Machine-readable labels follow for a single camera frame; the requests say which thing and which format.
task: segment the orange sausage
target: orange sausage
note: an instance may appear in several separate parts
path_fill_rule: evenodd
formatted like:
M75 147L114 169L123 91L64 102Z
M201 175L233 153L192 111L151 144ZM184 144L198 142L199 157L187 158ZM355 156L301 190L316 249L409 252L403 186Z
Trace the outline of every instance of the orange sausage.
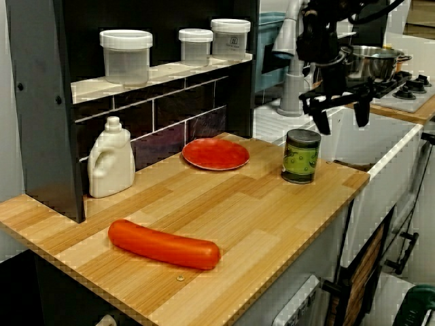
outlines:
M220 259L214 242L151 230L126 219L114 221L108 234L117 247L170 264L211 270Z

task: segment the white lid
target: white lid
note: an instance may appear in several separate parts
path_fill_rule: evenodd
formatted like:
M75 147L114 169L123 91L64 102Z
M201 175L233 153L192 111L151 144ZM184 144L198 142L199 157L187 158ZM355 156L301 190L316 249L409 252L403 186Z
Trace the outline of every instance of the white lid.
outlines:
M120 123L120 118L118 117L108 117L107 122L104 125L106 131L121 131L122 126Z
M100 33L100 45L116 50L142 50L152 47L152 34L132 29L113 29Z
M223 33L247 33L251 30L251 22L231 18L213 19L211 30Z
M178 33L180 41L205 43L213 41L213 32L208 29L182 29Z

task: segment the orange plate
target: orange plate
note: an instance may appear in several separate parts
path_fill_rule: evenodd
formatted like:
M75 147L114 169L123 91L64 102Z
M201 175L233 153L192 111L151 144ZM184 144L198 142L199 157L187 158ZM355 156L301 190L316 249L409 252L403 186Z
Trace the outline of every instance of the orange plate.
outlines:
M184 146L182 153L186 161L207 170L230 170L249 161L246 148L224 139L197 139Z

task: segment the shelf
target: shelf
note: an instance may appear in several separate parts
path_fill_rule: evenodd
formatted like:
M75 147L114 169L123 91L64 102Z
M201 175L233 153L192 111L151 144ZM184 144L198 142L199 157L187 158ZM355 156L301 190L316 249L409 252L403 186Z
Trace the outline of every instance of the shelf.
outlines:
M198 75L200 73L206 73L216 69L226 68L251 60L252 54L246 54L243 60L220 60L211 57L210 65L205 67L186 66L180 62L172 62L166 65L150 67L148 71L150 74L149 81L146 84L138 86L123 86L109 83L104 77L77 81L75 83L71 83L73 104L93 101L97 100L98 98L117 95L130 90L137 90L148 86L162 84L172 80Z

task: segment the bottle cap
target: bottle cap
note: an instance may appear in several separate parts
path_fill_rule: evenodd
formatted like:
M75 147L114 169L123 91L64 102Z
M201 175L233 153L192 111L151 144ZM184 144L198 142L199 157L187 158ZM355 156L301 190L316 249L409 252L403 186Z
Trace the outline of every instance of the bottle cap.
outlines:
M122 126L120 123L120 118L118 117L108 117L106 125L104 125L106 131L121 131Z

